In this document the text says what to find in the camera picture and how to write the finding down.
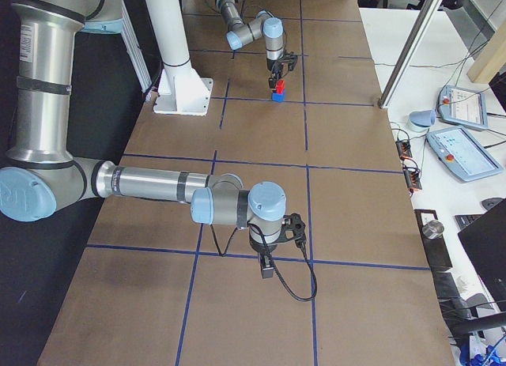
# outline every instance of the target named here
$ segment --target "table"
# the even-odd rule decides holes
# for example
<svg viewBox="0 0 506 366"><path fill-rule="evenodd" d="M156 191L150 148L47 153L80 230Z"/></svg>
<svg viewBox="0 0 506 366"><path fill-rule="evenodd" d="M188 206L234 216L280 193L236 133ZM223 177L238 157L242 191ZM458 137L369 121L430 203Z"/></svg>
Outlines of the table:
<svg viewBox="0 0 506 366"><path fill-rule="evenodd" d="M121 164L282 185L308 224L316 300L261 280L245 232L220 258L187 206L111 198L40 366L451 362L387 113L373 104L380 87L357 0L248 3L276 12L300 55L286 102L270 101L263 43L231 52L221 18L189 0L191 61L215 81L209 112L163 116L145 104ZM230 231L218 228L221 241ZM274 256L308 295L300 252Z"/></svg>
<svg viewBox="0 0 506 366"><path fill-rule="evenodd" d="M417 15L417 11L410 10L361 9L381 88L384 88L393 70L393 67L388 65L395 64ZM443 65L458 62L466 56L467 49L446 13L436 12L434 21L413 57L412 66L406 71L388 107L390 120L399 123L401 128L407 129L406 120L409 113L434 108L441 87L449 82L455 69L455 66L443 68L413 66ZM467 77L466 73L473 62L472 58L466 61L459 79L459 86L478 91L487 89L488 85L474 84ZM485 91L485 100L488 112L504 114L503 108L490 89ZM449 126L437 120L431 130ZM491 129L506 133L504 119L490 117L489 126ZM420 135L407 131L412 137ZM486 131L472 130L471 132L483 145L493 144L503 139L501 136ZM459 242L457 236L459 228L453 216L484 213L485 210L480 205L481 200L490 197L505 197L506 173L471 183L461 183L437 160L436 155L428 146L424 151L423 140L412 141L412 146L416 161L421 162L425 155L421 180L423 191L413 195L413 207L434 209L444 224L444 239L453 263L451 274L463 298L466 299L475 293L484 293L481 282ZM489 152L502 165L506 164L505 147L494 147L489 149Z"/></svg>

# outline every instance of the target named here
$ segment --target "wire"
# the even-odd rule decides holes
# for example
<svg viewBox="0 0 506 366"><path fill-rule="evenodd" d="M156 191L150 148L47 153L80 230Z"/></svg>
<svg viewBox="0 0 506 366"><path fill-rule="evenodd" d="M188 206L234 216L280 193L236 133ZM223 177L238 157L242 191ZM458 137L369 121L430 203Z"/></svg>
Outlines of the wire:
<svg viewBox="0 0 506 366"><path fill-rule="evenodd" d="M269 262L272 265L272 267L274 269L274 272L278 276L279 281L281 282L281 284L283 285L283 287L285 287L286 291L290 294L290 296L293 299L297 300L297 301L311 301L311 300L314 300L315 297L316 297L316 293L318 291L318 285L316 283L315 271L313 270L313 267L311 266L311 263L308 260L308 255L306 254L306 245L305 245L305 243L302 243L300 245L300 251L302 252L302 256L304 257L304 261L308 265L309 272L311 273L311 278L312 278L312 293L311 293L311 295L309 297L300 297L288 286L288 284L286 283L285 279L282 277L281 273L279 272L278 267L276 266L276 263L274 262L274 259L272 257L272 253L270 252L269 245L266 242L266 237L262 233L262 229L260 229L260 227L258 225L252 224L251 222L248 222L247 226L250 227L250 228L253 228L255 230L256 234L258 234L260 236L260 238L262 239L262 244L263 244L263 248L264 248L264 250L266 252L266 256L269 259Z"/></svg>
<svg viewBox="0 0 506 366"><path fill-rule="evenodd" d="M486 366L487 362L489 361L490 357L495 353L497 347L501 344L502 341L506 340L506 334L492 347L492 349L487 354L487 357L483 360L481 363L483 366Z"/></svg>
<svg viewBox="0 0 506 366"><path fill-rule="evenodd" d="M212 11L214 11L215 13L220 14L220 12L218 12L216 9L214 9L214 8L213 8L213 7L209 4L209 1L204 0L204 3L207 5L207 7L208 7L209 9L211 9L211 10L212 10Z"/></svg>
<svg viewBox="0 0 506 366"><path fill-rule="evenodd" d="M501 141L501 142L498 142L498 143L493 143L492 145L483 146L483 149L490 149L491 147L502 145L503 143L506 143L506 141Z"/></svg>
<svg viewBox="0 0 506 366"><path fill-rule="evenodd" d="M405 131L404 129L401 129L400 127L392 127L391 128L392 130L397 130L397 141L409 141L410 140L410 135L408 134L407 131ZM398 134L400 133L404 133L407 138L406 139L401 139L398 137Z"/></svg>
<svg viewBox="0 0 506 366"><path fill-rule="evenodd" d="M446 64L441 64L439 66L431 66L431 65L410 65L410 67L413 67L413 68L434 68L434 69L439 69L439 68L444 68L444 67L448 67L448 66L455 66L455 65L459 65L460 66L460 63L466 61L467 59L469 58L472 58L472 56L474 54L476 54L478 51L480 51L490 40L486 40L484 43L480 44L478 47L476 47L471 53L469 53L468 55L466 55L465 58L459 60L458 62L453 62L453 63L446 63ZM389 66L389 67L395 67L395 64L389 64L389 63L374 63L375 66Z"/></svg>
<svg viewBox="0 0 506 366"><path fill-rule="evenodd" d="M227 246L225 247L225 251L222 252L220 249L220 245L218 244L218 239L216 237L216 232L214 231L214 226L211 224L210 227L211 227L211 232L213 232L213 241L214 241L214 245L216 246L216 250L218 251L218 254L221 257L225 257L228 252L228 247L230 246L230 243L232 242L232 239L234 238L234 235L237 233L238 229L234 228L234 230L232 231L232 234L228 238Z"/></svg>
<svg viewBox="0 0 506 366"><path fill-rule="evenodd" d="M495 131L495 130L492 130L492 129L487 129L487 131L491 131L492 133L503 135L503 136L506 137L506 134L505 133L501 133L500 131Z"/></svg>

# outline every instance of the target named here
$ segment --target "black cable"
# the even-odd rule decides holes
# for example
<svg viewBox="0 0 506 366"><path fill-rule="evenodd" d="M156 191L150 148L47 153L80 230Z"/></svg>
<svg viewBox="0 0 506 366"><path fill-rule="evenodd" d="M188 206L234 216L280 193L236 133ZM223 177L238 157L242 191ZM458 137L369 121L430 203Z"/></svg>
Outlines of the black cable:
<svg viewBox="0 0 506 366"><path fill-rule="evenodd" d="M506 137L506 134L505 133L501 133L500 131L496 131L496 130L492 130L492 129L487 129L487 131L491 131L492 133L503 135L503 136Z"/></svg>
<svg viewBox="0 0 506 366"><path fill-rule="evenodd" d="M450 312L453 312L453 311L461 311L461 310L465 310L465 309L473 309L473 308L481 307L482 305L490 305L490 304L498 304L498 303L506 303L506 299L504 299L504 300L495 300L495 301L487 301L486 303L475 304L475 305L471 305L470 307L455 308L455 309L452 309L450 311L443 312L443 314L446 315L447 313L450 313Z"/></svg>
<svg viewBox="0 0 506 366"><path fill-rule="evenodd" d="M492 145L483 146L483 149L490 149L491 147L502 145L503 143L506 143L506 141L501 141L501 142L498 142L498 143L493 143Z"/></svg>
<svg viewBox="0 0 506 366"><path fill-rule="evenodd" d="M274 259L272 257L272 253L270 252L270 249L269 249L269 245L266 242L266 237L262 233L262 229L260 229L260 227L258 225L252 224L251 222L248 223L247 226L250 227L250 228L253 228L255 230L256 234L258 234L260 236L260 238L262 239L262 244L263 244L263 248L264 248L264 250L266 252L266 256L269 259L269 262L272 265L272 267L274 269L274 272L278 276L279 281L281 282L281 284L283 285L283 287L285 287L286 291L290 294L290 296L293 299L297 300L297 301L311 301L311 300L314 300L315 297L316 297L316 293L318 291L318 285L316 283L315 271L313 270L313 267L311 266L311 263L308 260L308 255L306 254L306 245L305 245L305 243L301 243L300 246L299 245L297 245L297 246L300 248L300 251L302 252L302 256L304 257L304 261L308 265L309 272L311 273L311 278L312 278L312 293L311 293L310 297L300 297L300 296L296 295L295 292L288 286L288 284L286 283L285 279L282 277L281 273L279 272L278 267L276 266L276 263L274 262Z"/></svg>
<svg viewBox="0 0 506 366"><path fill-rule="evenodd" d="M148 96L148 94L151 92L151 89L153 89L153 87L157 83L158 79L160 79L161 73L163 72L163 70L164 70L163 62L160 60L160 65L158 66L157 73L155 74L153 79L151 79L151 84L149 84L147 90L144 91L144 95L143 95L144 100Z"/></svg>
<svg viewBox="0 0 506 366"><path fill-rule="evenodd" d="M490 117L496 117L498 119L506 119L506 115L498 115L497 113L487 113Z"/></svg>
<svg viewBox="0 0 506 366"><path fill-rule="evenodd" d="M466 55L465 58L459 60L458 62L452 62L452 63L446 63L446 64L441 64L439 66L429 66L429 65L410 65L410 67L413 67L413 68L434 68L434 69L439 69L439 68L444 68L444 67L448 67L448 66L455 66L455 65L459 65L466 61L467 59L469 58L472 58L474 54L476 54L478 51L480 51L490 40L486 40L485 42L483 42L482 44L480 44L479 46L477 46L471 53L469 53L469 55ZM395 64L389 64L389 63L374 63L375 66L389 66L389 67L395 67Z"/></svg>
<svg viewBox="0 0 506 366"><path fill-rule="evenodd" d="M220 245L218 244L218 239L216 237L216 232L214 231L214 226L211 224L210 227L211 227L211 232L213 232L213 240L214 240L214 244L216 245L216 250L218 251L218 254L221 257L225 257L227 255L228 247L230 246L230 243L232 242L232 238L234 238L234 235L237 233L238 229L234 228L234 230L232 231L232 234L228 238L227 246L225 247L225 251L222 252L220 249Z"/></svg>

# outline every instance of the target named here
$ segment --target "cable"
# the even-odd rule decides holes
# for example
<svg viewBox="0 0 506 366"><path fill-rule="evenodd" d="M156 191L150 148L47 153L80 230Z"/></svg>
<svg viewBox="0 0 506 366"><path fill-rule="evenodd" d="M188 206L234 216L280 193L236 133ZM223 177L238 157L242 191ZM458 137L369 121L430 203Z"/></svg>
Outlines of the cable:
<svg viewBox="0 0 506 366"><path fill-rule="evenodd" d="M506 334L492 347L492 349L487 354L487 357L483 360L483 363L481 365L486 366L487 362L489 361L490 357L495 353L497 347L501 344L502 341L506 340Z"/></svg>
<svg viewBox="0 0 506 366"><path fill-rule="evenodd" d="M492 129L487 129L487 131L491 131L492 133L503 135L503 136L506 137L506 134L505 133L501 133L500 131L495 131L495 130L492 130Z"/></svg>
<svg viewBox="0 0 506 366"><path fill-rule="evenodd" d="M498 143L493 143L492 145L483 146L483 149L490 149L491 147L502 145L503 143L506 143L506 141L501 141L501 142L498 142Z"/></svg>
<svg viewBox="0 0 506 366"><path fill-rule="evenodd" d="M221 257L225 257L227 255L228 247L230 246L230 243L232 242L232 238L234 238L234 235L237 233L238 229L234 228L234 230L232 231L232 234L228 238L227 246L225 247L225 251L222 252L220 249L220 245L218 244L218 239L216 237L216 232L214 231L214 226L211 224L210 227L211 227L211 232L213 232L213 241L214 241L214 245L216 245L216 250L218 251L218 254Z"/></svg>
<svg viewBox="0 0 506 366"><path fill-rule="evenodd" d="M430 65L410 65L410 67L413 67L413 68L434 68L434 69L439 69L439 68L444 68L444 67L448 67L448 66L455 66L455 65L459 65L460 66L460 63L466 61L467 59L469 58L472 58L472 56L474 54L476 54L478 51L480 51L490 40L486 40L484 43L480 44L478 47L476 47L471 53L469 53L469 55L466 55L465 58L459 60L458 62L453 62L453 63L446 63L446 64L441 64L439 66L430 66ZM389 64L389 63L374 63L375 66L389 66L389 67L395 67L395 64Z"/></svg>
<svg viewBox="0 0 506 366"><path fill-rule="evenodd" d="M506 119L506 115L498 115L497 113L487 113L487 115L491 117L496 117L498 119Z"/></svg>
<svg viewBox="0 0 506 366"><path fill-rule="evenodd" d="M250 228L253 228L255 230L256 234L258 234L260 236L260 238L262 239L262 244L263 244L264 250L266 251L266 256L269 259L269 262L272 265L272 267L274 269L274 272L278 276L279 281L281 282L281 284L283 285L283 287L285 287L286 291L290 294L290 296L293 299L297 300L297 301L311 301L311 300L314 300L315 297L316 297L316 293L318 291L318 285L316 283L315 271L313 270L313 267L311 266L311 263L308 260L308 255L306 254L306 245L305 245L305 243L301 243L301 245L300 246L297 245L297 247L300 248L300 251L302 252L302 256L304 257L304 261L308 265L309 272L311 273L311 278L312 278L312 293L311 293L311 295L309 297L300 297L300 296L296 295L296 293L288 286L288 284L286 283L285 279L282 277L281 273L279 272L278 267L276 266L276 263L274 262L274 259L272 257L272 253L270 252L269 245L266 242L266 237L262 233L262 229L260 229L260 227L258 225L252 224L251 222L248 222L247 226L250 227Z"/></svg>
<svg viewBox="0 0 506 366"><path fill-rule="evenodd" d="M447 314L447 313L450 313L450 312L453 312L453 311L461 311L461 310L465 310L465 309L473 309L473 308L481 307L482 305L499 304L499 303L506 303L506 299L505 300L490 301L490 302L487 301L486 303L475 304L475 305L472 305L470 307L455 308L455 309L452 309L451 311L444 312L444 314Z"/></svg>

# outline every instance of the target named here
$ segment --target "robotic arm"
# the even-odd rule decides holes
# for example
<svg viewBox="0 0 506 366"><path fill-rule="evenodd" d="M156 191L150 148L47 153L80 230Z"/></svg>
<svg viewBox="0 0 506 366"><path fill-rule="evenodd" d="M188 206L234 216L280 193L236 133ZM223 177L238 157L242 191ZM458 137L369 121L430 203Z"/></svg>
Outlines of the robotic arm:
<svg viewBox="0 0 506 366"><path fill-rule="evenodd" d="M262 10L253 21L244 23L236 8L236 3L242 1L244 0L215 0L216 8L227 24L228 44L233 50L239 50L262 36L265 38L272 100L282 102L285 99L284 65L288 67L287 73L293 71L297 55L285 50L283 23L272 13Z"/></svg>
<svg viewBox="0 0 506 366"><path fill-rule="evenodd" d="M163 14L153 12L157 10L153 1L146 0L160 43L159 25L154 22ZM224 11L234 17L229 0L220 1ZM277 272L271 251L280 243L295 241L305 257L305 225L298 214L285 215L285 192L275 183L259 183L247 191L231 174L120 167L107 160L73 157L66 150L66 136L74 36L82 29L119 32L121 0L12 0L12 5L21 17L21 52L16 145L6 154L11 167L0 169L3 214L17 221L37 221L83 199L111 195L190 203L191 216L197 223L249 229L263 277ZM266 23L272 19L262 13L255 25L263 23L266 35ZM183 31L182 21L180 26L177 31ZM236 22L231 27L240 34L246 25ZM282 36L282 28L277 30ZM270 37L266 41L273 64L283 52L279 36L276 41ZM173 47L182 44L186 48L184 60L186 40L171 44L169 49L161 48L162 57L181 56ZM189 57L181 64L168 60L164 59L166 82L173 94L187 82L184 70L193 69Z"/></svg>

